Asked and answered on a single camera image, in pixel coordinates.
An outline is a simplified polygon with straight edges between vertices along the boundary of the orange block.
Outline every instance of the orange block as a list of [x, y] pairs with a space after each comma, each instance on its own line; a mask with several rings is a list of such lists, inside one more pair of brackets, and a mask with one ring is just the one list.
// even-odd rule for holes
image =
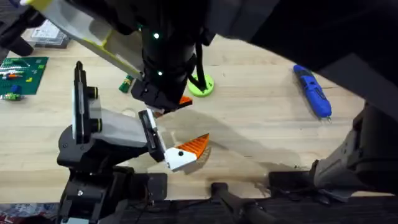
[[181, 149], [187, 152], [192, 152], [197, 155], [197, 158], [203, 154], [207, 147], [207, 143], [209, 142], [209, 134], [204, 134], [200, 137], [197, 137], [194, 140], [186, 142], [180, 146], [176, 146], [177, 149]]
[[192, 101], [192, 99], [190, 97], [182, 95], [181, 100], [180, 100], [180, 105], [183, 103], [187, 103], [189, 101]]

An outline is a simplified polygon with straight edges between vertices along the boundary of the orange and white object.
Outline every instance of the orange and white object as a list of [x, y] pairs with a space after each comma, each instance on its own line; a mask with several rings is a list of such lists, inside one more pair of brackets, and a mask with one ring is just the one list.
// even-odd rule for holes
[[159, 134], [159, 129], [156, 126], [152, 110], [147, 108], [147, 114], [149, 116], [150, 127], [159, 138], [165, 162], [172, 171], [177, 171], [183, 166], [195, 162], [203, 154], [209, 141], [209, 134], [202, 135], [182, 145], [166, 149], [162, 135]]
[[205, 134], [180, 146], [167, 149], [164, 157], [169, 168], [176, 171], [198, 160], [205, 151], [208, 141], [209, 134]]

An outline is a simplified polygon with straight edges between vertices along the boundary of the blue screwdriver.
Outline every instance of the blue screwdriver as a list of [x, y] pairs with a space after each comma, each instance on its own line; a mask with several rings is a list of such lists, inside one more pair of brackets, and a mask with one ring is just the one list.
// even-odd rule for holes
[[300, 65], [294, 65], [293, 71], [300, 81], [305, 97], [307, 97], [314, 113], [321, 119], [326, 118], [330, 123], [330, 102], [326, 99], [325, 94], [323, 94], [322, 87], [318, 84], [312, 72]]

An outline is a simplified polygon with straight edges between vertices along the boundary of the wooden table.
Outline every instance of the wooden table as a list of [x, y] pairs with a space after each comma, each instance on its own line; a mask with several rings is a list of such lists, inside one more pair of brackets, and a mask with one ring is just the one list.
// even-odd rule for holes
[[[67, 50], [38, 49], [32, 56], [50, 57], [37, 94], [0, 101], [0, 203], [59, 201], [68, 169], [57, 165], [57, 143], [71, 122], [77, 60], [89, 85], [99, 88], [103, 108], [133, 116], [145, 108], [118, 90], [124, 72], [76, 42]], [[214, 92], [158, 124], [167, 146], [210, 133], [205, 155], [176, 173], [149, 155], [124, 163], [138, 172], [167, 173], [168, 199], [207, 198], [216, 181], [229, 183], [238, 196], [263, 197], [268, 172], [308, 169], [329, 155], [363, 107], [359, 97], [317, 77], [333, 106], [332, 123], [319, 122], [292, 74], [293, 63], [238, 40], [217, 37], [204, 49], [204, 65], [215, 80]]]

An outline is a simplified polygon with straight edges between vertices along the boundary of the green ring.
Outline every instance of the green ring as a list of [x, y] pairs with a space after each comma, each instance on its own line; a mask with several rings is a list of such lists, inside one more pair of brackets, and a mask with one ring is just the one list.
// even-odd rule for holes
[[[192, 75], [192, 77], [196, 80], [198, 80], [197, 75]], [[214, 80], [211, 78], [211, 76], [209, 75], [205, 75], [205, 80], [206, 80], [206, 86], [207, 89], [205, 91], [200, 91], [191, 81], [188, 80], [188, 89], [189, 91], [191, 91], [191, 93], [194, 96], [197, 97], [205, 97], [210, 95], [210, 93], [213, 91], [214, 89]]]

